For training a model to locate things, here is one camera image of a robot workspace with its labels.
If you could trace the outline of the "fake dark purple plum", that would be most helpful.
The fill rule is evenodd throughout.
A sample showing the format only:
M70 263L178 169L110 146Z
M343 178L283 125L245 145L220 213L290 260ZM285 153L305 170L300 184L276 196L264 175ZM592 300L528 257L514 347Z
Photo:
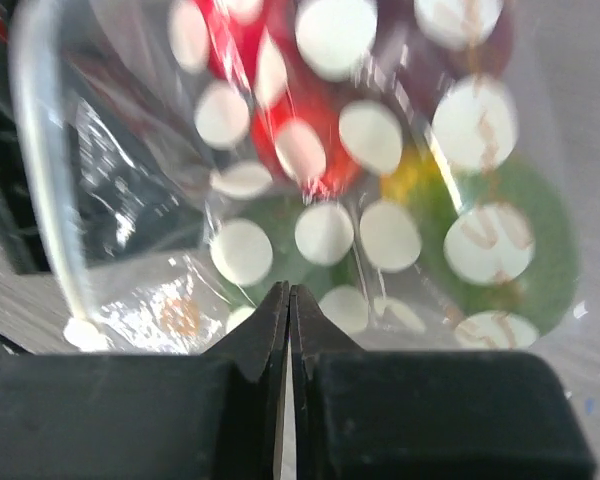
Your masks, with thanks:
M359 82L398 119L432 120L466 76L499 77L513 51L504 1L378 1L376 37Z

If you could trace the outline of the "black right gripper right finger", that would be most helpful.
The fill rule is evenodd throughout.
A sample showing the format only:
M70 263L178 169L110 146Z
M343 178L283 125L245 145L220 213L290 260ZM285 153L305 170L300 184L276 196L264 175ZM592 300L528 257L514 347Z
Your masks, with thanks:
M304 286L289 304L301 479L592 479L554 370L521 352L371 351Z

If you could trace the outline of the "clear zip top bag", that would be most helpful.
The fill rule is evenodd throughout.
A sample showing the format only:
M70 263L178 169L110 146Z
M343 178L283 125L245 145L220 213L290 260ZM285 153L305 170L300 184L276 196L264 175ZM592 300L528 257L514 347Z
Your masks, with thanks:
M279 282L358 341L517 349L579 248L524 1L25 1L27 181L83 352L194 353Z

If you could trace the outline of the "fake red pomegranate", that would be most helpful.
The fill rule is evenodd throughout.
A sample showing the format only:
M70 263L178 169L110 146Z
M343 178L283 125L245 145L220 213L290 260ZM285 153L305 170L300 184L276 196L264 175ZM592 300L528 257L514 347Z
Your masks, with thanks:
M362 169L346 149L341 114L347 88L371 50L373 1L179 1L169 40L181 67L207 70L195 127L236 158L211 176L235 198L277 181L311 198L348 191Z

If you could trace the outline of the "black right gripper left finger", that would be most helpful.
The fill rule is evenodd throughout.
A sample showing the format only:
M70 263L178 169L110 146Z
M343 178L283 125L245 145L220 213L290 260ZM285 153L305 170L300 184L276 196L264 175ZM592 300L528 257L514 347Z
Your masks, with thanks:
M277 479L289 286L199 355L0 361L0 479Z

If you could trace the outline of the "fake green orange mango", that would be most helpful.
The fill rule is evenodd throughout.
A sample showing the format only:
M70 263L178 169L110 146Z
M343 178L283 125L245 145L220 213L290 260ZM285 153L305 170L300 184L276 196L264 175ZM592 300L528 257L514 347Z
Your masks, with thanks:
M427 279L466 317L503 312L554 330L572 304L579 249L558 189L524 157L493 171L442 172L409 148L379 182L412 216Z

